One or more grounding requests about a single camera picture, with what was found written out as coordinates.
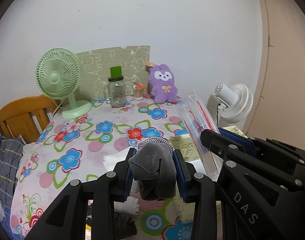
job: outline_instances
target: wooden bed frame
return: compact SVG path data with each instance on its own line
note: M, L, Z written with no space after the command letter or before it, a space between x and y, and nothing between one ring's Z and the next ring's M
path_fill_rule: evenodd
M26 143L36 142L40 133L31 113L35 114L44 130L49 123L47 108L53 113L56 105L45 95L21 98L5 105L0 109L0 132L8 138L18 138L21 135Z

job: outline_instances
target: green desk fan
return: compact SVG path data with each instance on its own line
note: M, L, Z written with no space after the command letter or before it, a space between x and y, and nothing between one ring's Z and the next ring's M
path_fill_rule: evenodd
M92 105L86 100L76 101L74 92L80 78L80 63L67 49L51 49L38 62L36 81L40 91L52 99L68 97L69 105L62 110L64 119L73 119L87 113Z

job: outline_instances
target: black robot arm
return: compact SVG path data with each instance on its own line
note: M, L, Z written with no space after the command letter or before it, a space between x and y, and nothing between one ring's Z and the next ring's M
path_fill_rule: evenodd
M177 184L195 202L191 240L216 240L216 200L221 201L223 240L305 239L305 151L279 141L246 139L221 129L204 130L202 144L223 159L217 182L196 172L174 152ZM72 180L26 236L26 240L85 239L86 211L93 199L92 240L119 239L114 201L130 193L128 159L96 181Z

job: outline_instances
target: small glass jar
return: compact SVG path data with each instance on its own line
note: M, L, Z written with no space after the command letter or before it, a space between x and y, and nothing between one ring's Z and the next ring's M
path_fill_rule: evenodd
M146 88L146 86L142 85L142 84L134 84L133 86L133 91L134 91L134 100L142 100L143 99L143 95L144 93L144 88Z
M108 78L108 85L104 87L104 95L113 108L126 105L124 77Z

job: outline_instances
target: purple plush toy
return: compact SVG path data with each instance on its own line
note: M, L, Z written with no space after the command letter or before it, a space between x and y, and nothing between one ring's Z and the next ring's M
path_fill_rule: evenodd
M154 96L156 104L177 102L178 89L174 85L174 75L167 65L155 65L150 68L148 82L152 86L151 95Z

